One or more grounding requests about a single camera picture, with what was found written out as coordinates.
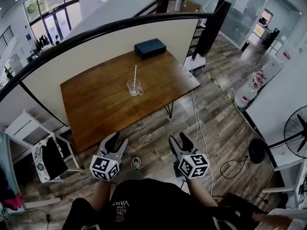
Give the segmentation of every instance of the glass cup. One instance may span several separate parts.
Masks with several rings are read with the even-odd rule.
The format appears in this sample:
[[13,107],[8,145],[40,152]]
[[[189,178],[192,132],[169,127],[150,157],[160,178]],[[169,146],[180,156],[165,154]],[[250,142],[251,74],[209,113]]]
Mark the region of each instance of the glass cup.
[[129,79],[127,82],[127,86],[129,89],[129,93],[132,96],[136,96],[136,95],[142,95],[143,94],[143,89],[141,88],[141,82],[140,80],[136,79],[135,80],[135,86],[133,87],[134,84],[134,79]]

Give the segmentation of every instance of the electric fan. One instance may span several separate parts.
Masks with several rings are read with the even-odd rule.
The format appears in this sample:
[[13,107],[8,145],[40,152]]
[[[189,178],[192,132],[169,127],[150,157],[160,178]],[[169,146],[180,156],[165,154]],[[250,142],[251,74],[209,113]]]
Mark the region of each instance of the electric fan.
[[262,140],[254,139],[249,145],[249,156],[253,163],[261,163],[264,152],[285,143],[288,149],[300,158],[307,158],[307,106],[295,111],[286,122],[283,130],[284,140],[268,146]]

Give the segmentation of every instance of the poster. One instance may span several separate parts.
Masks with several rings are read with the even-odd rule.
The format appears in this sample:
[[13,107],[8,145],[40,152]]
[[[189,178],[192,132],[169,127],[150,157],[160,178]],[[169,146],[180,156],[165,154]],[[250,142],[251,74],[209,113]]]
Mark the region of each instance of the poster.
[[236,3],[234,5],[234,8],[238,11],[240,11],[241,13],[244,12],[245,8],[248,5],[248,1],[249,0],[236,0]]

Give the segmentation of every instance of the fan base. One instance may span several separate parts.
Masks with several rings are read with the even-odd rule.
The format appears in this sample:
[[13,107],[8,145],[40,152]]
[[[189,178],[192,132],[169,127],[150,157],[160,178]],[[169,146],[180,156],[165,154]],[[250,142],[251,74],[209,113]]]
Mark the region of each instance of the fan base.
[[262,140],[253,139],[248,148],[250,160],[255,164],[261,163],[264,159],[266,147],[267,144]]

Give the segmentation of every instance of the chair back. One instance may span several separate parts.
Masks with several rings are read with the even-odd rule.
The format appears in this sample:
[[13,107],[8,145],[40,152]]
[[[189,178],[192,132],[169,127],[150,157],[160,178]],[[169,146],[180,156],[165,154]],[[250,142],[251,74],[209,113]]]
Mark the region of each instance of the chair back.
[[12,124],[5,129],[4,132],[22,144],[32,147],[33,144],[24,141],[24,139],[39,127],[45,130],[47,133],[51,134],[50,131],[44,128],[38,121],[36,121],[24,110],[23,113],[18,118],[16,118]]

